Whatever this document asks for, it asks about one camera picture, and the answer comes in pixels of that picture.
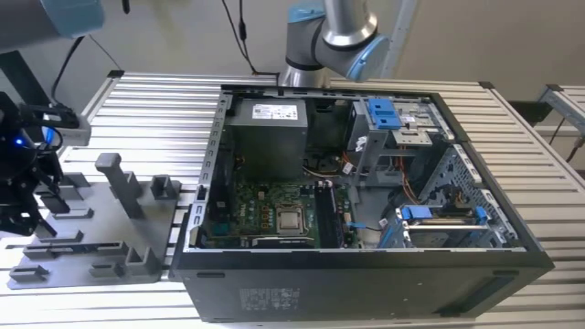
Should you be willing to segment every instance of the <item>green circuit board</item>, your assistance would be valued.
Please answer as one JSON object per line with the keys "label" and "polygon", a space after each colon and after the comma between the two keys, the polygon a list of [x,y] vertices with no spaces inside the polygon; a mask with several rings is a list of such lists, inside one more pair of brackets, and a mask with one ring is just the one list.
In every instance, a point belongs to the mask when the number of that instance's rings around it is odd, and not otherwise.
{"label": "green circuit board", "polygon": [[[234,206],[227,223],[211,223],[206,246],[218,249],[247,248],[253,238],[265,236],[306,237],[318,247],[318,223],[313,185],[289,182],[251,183],[243,180],[234,185]],[[350,214],[346,186],[335,189],[338,215]],[[285,235],[277,230],[278,209],[301,209],[302,231]]]}

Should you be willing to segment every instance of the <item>metal rail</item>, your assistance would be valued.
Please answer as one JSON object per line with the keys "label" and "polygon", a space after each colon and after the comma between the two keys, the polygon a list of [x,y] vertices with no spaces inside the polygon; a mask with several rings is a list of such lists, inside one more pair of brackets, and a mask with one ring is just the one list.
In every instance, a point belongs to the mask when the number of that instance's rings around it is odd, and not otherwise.
{"label": "metal rail", "polygon": [[[169,173],[183,184],[174,218],[178,224],[193,199],[219,85],[271,83],[271,79],[255,77],[141,73],[108,79],[85,111],[93,118],[89,146],[64,150],[62,170],[82,171],[88,180],[102,180],[94,159],[101,152],[117,152],[124,159],[122,169],[133,170],[138,179]],[[557,268],[477,319],[449,319],[447,323],[417,320],[407,325],[403,321],[394,324],[377,320],[311,322],[294,327],[415,328],[419,324],[425,328],[539,329],[554,323],[555,328],[585,328],[585,183],[499,94],[465,82],[374,80],[354,84],[333,80],[331,85],[441,94]],[[177,237],[174,227],[167,263]],[[21,246],[28,241],[0,241],[1,282],[8,281],[8,269],[18,263]],[[201,323],[182,283],[169,282],[166,276],[154,284],[24,291],[10,291],[1,284],[0,305],[0,324],[44,323],[44,328],[213,328]],[[290,324],[262,325],[290,328]]]}
{"label": "metal rail", "polygon": [[585,136],[585,86],[547,85],[539,101],[561,113]]}

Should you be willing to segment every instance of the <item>gray robot arm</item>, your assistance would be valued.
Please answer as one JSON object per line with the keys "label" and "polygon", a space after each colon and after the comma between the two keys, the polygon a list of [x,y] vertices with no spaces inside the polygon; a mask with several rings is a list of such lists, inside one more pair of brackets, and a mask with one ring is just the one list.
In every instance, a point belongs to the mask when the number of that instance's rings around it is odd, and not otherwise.
{"label": "gray robot arm", "polygon": [[100,0],[0,0],[0,53],[104,26]]}
{"label": "gray robot arm", "polygon": [[377,33],[366,0],[322,0],[290,7],[282,86],[327,85],[325,68],[355,82],[378,70],[389,39]]}

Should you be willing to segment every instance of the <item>white wall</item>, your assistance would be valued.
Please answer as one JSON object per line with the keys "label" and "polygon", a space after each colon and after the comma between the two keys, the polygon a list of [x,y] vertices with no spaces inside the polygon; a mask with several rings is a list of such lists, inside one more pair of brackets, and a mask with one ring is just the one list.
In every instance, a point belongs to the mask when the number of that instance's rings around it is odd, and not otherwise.
{"label": "white wall", "polygon": [[[286,47],[286,9],[298,0],[243,0],[247,46],[257,70],[279,71]],[[227,0],[237,24],[237,0]],[[93,33],[121,68],[159,73],[247,75],[219,0],[130,1],[126,16],[120,0],[102,0],[104,28]],[[379,32],[391,33],[398,0],[370,0],[379,17]],[[50,88],[70,40],[21,49],[42,88]],[[86,38],[72,58],[57,99],[81,109],[106,73],[114,68]]]}
{"label": "white wall", "polygon": [[535,100],[545,84],[585,85],[583,0],[418,0],[394,77],[487,80]]}

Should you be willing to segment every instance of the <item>sticker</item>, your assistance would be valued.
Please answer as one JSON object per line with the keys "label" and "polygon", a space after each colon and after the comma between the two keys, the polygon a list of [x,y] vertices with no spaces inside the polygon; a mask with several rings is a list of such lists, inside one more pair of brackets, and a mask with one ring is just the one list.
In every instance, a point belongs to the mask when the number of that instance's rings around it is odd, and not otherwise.
{"label": "sticker", "polygon": [[414,117],[399,117],[399,120],[402,122],[415,122],[417,120],[414,119]]}
{"label": "sticker", "polygon": [[253,119],[297,120],[295,105],[255,104],[251,108]]}
{"label": "sticker", "polygon": [[343,166],[343,169],[342,169],[343,174],[349,175],[351,169],[353,169],[353,165],[349,162],[345,163],[345,166]]}
{"label": "sticker", "polygon": [[242,310],[295,310],[298,309],[299,288],[239,289]]}

